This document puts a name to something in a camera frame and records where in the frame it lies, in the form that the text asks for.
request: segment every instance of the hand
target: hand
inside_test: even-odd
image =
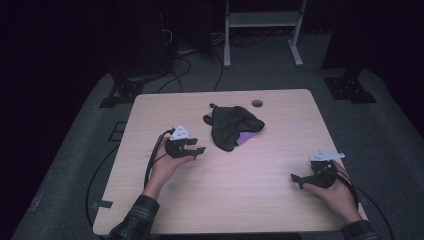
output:
[[[346,170],[338,162],[334,160],[332,161],[337,170],[346,174]],[[328,207],[335,212],[346,225],[362,220],[351,192],[340,180],[336,179],[333,186],[327,189],[320,188],[309,183],[303,184],[303,187],[321,197]]]
[[[172,158],[166,153],[165,142],[168,138],[164,138],[160,143],[155,156],[155,162],[152,167],[150,179],[144,188],[143,195],[158,199],[160,190],[163,185],[174,175],[177,168],[185,163],[194,160],[194,156],[186,156],[182,158]]]

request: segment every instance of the dark floor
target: dark floor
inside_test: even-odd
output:
[[[232,48],[232,67],[224,69],[217,91],[309,89],[337,149],[346,155],[344,164],[352,181],[378,203],[396,239],[421,239],[424,236],[424,228],[420,226],[424,221],[423,138],[389,95],[384,82],[367,69],[359,80],[377,103],[333,100],[323,77],[338,76],[343,70],[320,70],[330,35],[300,36],[298,47],[305,64],[303,68],[295,67],[287,39],[288,36],[264,37],[258,45]],[[222,58],[222,47],[214,51]],[[190,61],[191,69],[180,78],[184,92],[213,91],[221,71],[218,58],[194,54],[185,59]],[[186,62],[177,61],[176,74],[183,73],[187,67]],[[172,78],[169,75],[146,84],[143,93],[156,93]],[[131,111],[131,104],[99,108],[112,85],[110,75],[99,79],[13,239],[98,239],[86,217],[87,188],[105,156],[118,144],[108,141],[116,122],[126,121]],[[162,92],[179,89],[177,82],[172,82]],[[114,153],[105,159],[89,189],[91,219],[95,218],[96,203],[101,200],[113,160]],[[382,239],[389,239],[387,227],[375,206],[363,196],[360,201]],[[300,235],[304,240],[343,239],[338,232]],[[220,237],[283,239],[280,234]]]

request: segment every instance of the dark background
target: dark background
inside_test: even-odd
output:
[[[2,0],[3,237],[11,236],[19,224],[79,109],[102,76],[117,65],[166,70],[170,56],[163,54],[160,27],[173,27],[176,37],[190,41],[185,26],[193,24],[191,18],[203,16],[204,21],[190,27],[206,33],[223,30],[224,1],[202,1],[205,5],[196,7],[190,0],[120,2]],[[237,0],[232,7],[262,11],[296,5],[296,1],[262,2]],[[173,9],[163,11],[163,6]],[[183,9],[184,15],[177,9]],[[302,25],[309,34],[334,30],[323,68],[348,66],[359,49],[366,67],[384,80],[421,134],[423,11],[420,1],[346,0],[342,5],[315,0],[308,2]],[[205,47],[203,41],[194,44]]]

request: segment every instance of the plaid sleeve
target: plaid sleeve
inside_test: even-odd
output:
[[[351,223],[342,228],[342,233],[347,240],[378,240],[380,239],[366,220]]]
[[[153,220],[158,210],[159,203],[156,200],[145,195],[140,195],[125,219],[110,231],[110,239],[148,239]]]

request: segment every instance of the white shelf frame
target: white shelf frame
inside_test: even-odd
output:
[[[230,28],[232,27],[282,27],[294,26],[293,39],[288,40],[290,51],[297,67],[303,66],[302,58],[297,50],[297,40],[305,15],[307,0],[302,0],[299,11],[286,12],[230,12],[230,0],[226,2],[225,13],[225,45],[224,67],[231,67]]]

